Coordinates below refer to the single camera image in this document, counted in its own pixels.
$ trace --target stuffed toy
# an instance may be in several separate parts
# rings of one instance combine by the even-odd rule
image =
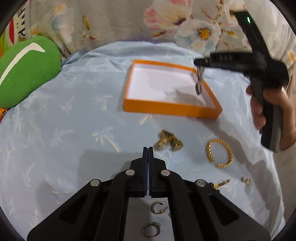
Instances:
[[[16,43],[0,58],[0,107],[17,105],[60,70],[59,49],[48,38]]]

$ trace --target gold jewelry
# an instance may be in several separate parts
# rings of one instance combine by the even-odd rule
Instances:
[[[226,164],[219,163],[216,165],[216,167],[217,168],[225,168],[225,167],[229,166],[233,161],[233,152],[232,152],[230,145],[226,141],[224,141],[223,139],[220,139],[220,138],[215,138],[215,139],[209,141],[206,145],[207,158],[209,159],[210,163],[215,162],[215,158],[213,157],[212,152],[211,152],[212,143],[218,143],[218,144],[224,146],[224,148],[226,149],[227,154],[228,154],[227,163]]]
[[[180,150],[183,147],[183,143],[171,132],[162,130],[159,134],[159,141],[154,144],[155,150],[165,149],[168,144],[172,148],[172,151]]]
[[[251,185],[251,178],[241,178],[241,181],[245,183],[247,186]]]
[[[220,191],[220,190],[219,190],[219,187],[221,187],[221,186],[223,186],[223,185],[229,183],[230,180],[231,180],[231,179],[225,180],[225,181],[223,181],[223,182],[221,182],[221,183],[219,183],[219,184],[216,184],[216,183],[209,183],[209,184],[212,186],[212,188],[216,189],[217,191]]]

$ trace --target human hand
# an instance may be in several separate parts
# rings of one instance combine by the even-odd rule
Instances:
[[[262,114],[263,107],[255,98],[251,86],[246,89],[246,92],[252,96],[250,103],[253,122],[256,129],[260,130],[266,124],[266,118]],[[286,150],[296,142],[296,118],[293,103],[281,88],[264,90],[263,97],[267,102],[279,105],[283,110],[283,127],[279,147],[281,150]]]

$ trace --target yellow flower center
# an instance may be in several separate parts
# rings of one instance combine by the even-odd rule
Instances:
[[[208,28],[199,28],[197,32],[201,40],[208,40],[211,36],[211,30],[209,30]]]
[[[289,61],[293,64],[296,62],[296,53],[292,50],[287,52]]]

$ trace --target floral fabric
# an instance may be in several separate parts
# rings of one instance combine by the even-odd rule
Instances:
[[[250,51],[233,15],[247,9],[271,56],[295,72],[296,40],[285,18],[269,0],[31,0],[26,8],[27,38],[52,39],[64,57],[118,40],[174,42],[208,55]]]

